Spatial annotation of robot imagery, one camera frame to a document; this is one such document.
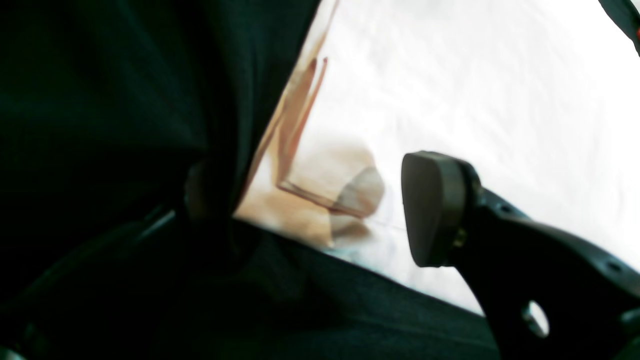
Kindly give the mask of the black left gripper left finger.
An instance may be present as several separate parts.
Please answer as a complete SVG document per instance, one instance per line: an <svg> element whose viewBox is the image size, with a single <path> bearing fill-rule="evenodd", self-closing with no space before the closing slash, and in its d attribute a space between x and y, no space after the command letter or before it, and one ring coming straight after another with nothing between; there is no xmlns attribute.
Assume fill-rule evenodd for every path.
<svg viewBox="0 0 640 360"><path fill-rule="evenodd" d="M189 269L210 248L208 219L230 218L240 173L192 169L148 214L96 237L1 247L1 351L26 360L147 360L154 333Z"/></svg>

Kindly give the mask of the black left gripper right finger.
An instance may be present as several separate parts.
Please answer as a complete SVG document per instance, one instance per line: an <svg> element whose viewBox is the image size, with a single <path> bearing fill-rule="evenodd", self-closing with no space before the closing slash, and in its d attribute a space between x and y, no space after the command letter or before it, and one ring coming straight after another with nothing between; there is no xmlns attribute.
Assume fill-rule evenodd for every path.
<svg viewBox="0 0 640 360"><path fill-rule="evenodd" d="M401 191L415 264L457 269L503 360L639 358L635 269L526 216L461 159L407 153Z"/></svg>

